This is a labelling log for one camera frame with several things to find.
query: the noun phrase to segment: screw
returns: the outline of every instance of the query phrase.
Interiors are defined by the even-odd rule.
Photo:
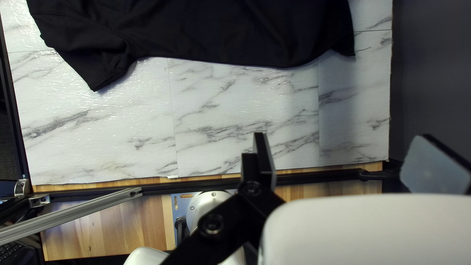
[[[242,188],[242,191],[245,195],[257,196],[261,192],[260,184],[255,181],[248,181],[246,185]]]
[[[203,231],[209,235],[216,235],[221,232],[222,228],[224,227],[224,222],[222,220],[222,216],[220,215],[208,215],[202,222],[203,224]]]

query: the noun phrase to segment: gray marble vein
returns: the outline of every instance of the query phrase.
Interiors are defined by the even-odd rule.
[[[390,30],[392,0],[349,0],[353,30]]]

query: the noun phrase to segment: wooden edge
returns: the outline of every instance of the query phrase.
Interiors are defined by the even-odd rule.
[[[349,168],[358,168],[358,167],[361,167],[368,171],[379,171],[379,170],[382,170],[382,161],[360,163],[360,164],[349,164],[349,165],[281,169],[281,170],[277,170],[276,172],[277,174],[288,174],[288,173],[326,171],[326,170],[334,170],[334,169],[349,169]],[[60,190],[79,190],[79,189],[120,187],[120,186],[139,186],[139,185],[146,185],[146,184],[183,182],[183,181],[193,181],[193,180],[225,179],[225,178],[240,178],[240,173],[207,175],[207,176],[191,176],[191,177],[181,177],[181,178],[172,178],[172,179],[169,179],[167,177],[148,177],[148,178],[125,179],[125,180],[94,182],[94,183],[46,184],[46,185],[33,185],[32,188],[34,192],[48,192],[48,191],[60,191]]]
[[[171,195],[162,195],[164,227],[173,227],[172,205]],[[167,250],[173,250],[176,247],[173,229],[165,229],[165,242],[167,244]]]

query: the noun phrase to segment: white marble tile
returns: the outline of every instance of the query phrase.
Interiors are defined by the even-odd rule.
[[[354,31],[390,30],[392,0],[349,0]]]
[[[317,66],[232,66],[169,59],[180,176],[240,171],[252,133],[268,132],[275,167],[317,166]]]
[[[356,56],[319,57],[320,165],[388,158],[391,31],[356,33]]]
[[[53,50],[41,39],[26,0],[0,0],[0,14],[8,52]]]
[[[92,92],[55,51],[9,58],[33,185],[178,174],[167,59]]]

